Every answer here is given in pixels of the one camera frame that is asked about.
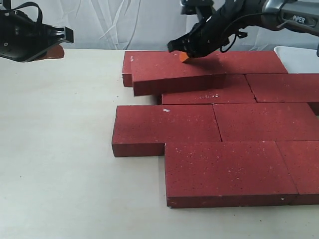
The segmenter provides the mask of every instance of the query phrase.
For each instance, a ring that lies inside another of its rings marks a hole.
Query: black mechanical part
[[[3,0],[5,9],[0,8],[0,57],[30,62],[44,56],[58,44],[74,43],[73,30],[42,23],[42,11],[36,3],[26,2],[14,9],[9,3]],[[37,21],[20,10],[28,6],[38,8]]]
[[[248,26],[259,26],[272,31],[284,28],[300,33],[319,36],[319,3],[301,2],[297,0],[226,0],[225,4],[213,11],[210,17],[198,17],[199,22],[186,35],[170,41],[167,45],[169,52],[186,52],[191,58],[204,57],[215,50],[223,50],[229,45],[229,37],[247,37],[246,32],[240,31]]]

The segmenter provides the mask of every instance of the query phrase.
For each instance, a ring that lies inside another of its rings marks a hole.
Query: white table surface
[[[165,205],[164,160],[114,158],[124,52],[0,59],[0,239],[319,238],[319,206]]]

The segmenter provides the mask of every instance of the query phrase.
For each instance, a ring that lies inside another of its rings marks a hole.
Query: white backdrop
[[[75,43],[65,48],[166,50],[166,44],[187,33],[195,16],[180,15],[179,0],[33,0],[42,8],[44,23],[68,26]],[[26,0],[11,0],[12,7]],[[219,8],[224,0],[216,0]],[[32,18],[36,9],[26,9]],[[319,38],[288,30],[247,28],[249,37],[232,48],[268,50],[277,45],[316,49]]]

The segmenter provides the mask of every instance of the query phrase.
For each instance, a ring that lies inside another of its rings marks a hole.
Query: robotic arm
[[[21,11],[28,6],[38,8],[36,22]],[[0,0],[0,57],[30,62],[42,58],[60,43],[74,43],[71,29],[43,24],[42,18],[42,11],[34,2],[11,9],[10,0]]]
[[[181,51],[198,58],[220,50],[228,51],[236,38],[247,37],[240,31],[259,26],[272,31],[284,28],[319,36],[319,3],[297,0],[226,0],[215,10],[213,0],[181,0],[181,14],[198,17],[192,30],[168,43],[168,51]],[[230,44],[229,37],[235,35]]]

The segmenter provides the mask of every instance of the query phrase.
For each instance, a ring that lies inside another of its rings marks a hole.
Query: orange gripper tip
[[[185,52],[180,52],[180,54],[179,54],[179,60],[180,60],[181,62],[186,62],[188,59],[189,59],[189,57],[188,57],[187,53],[185,53]]]

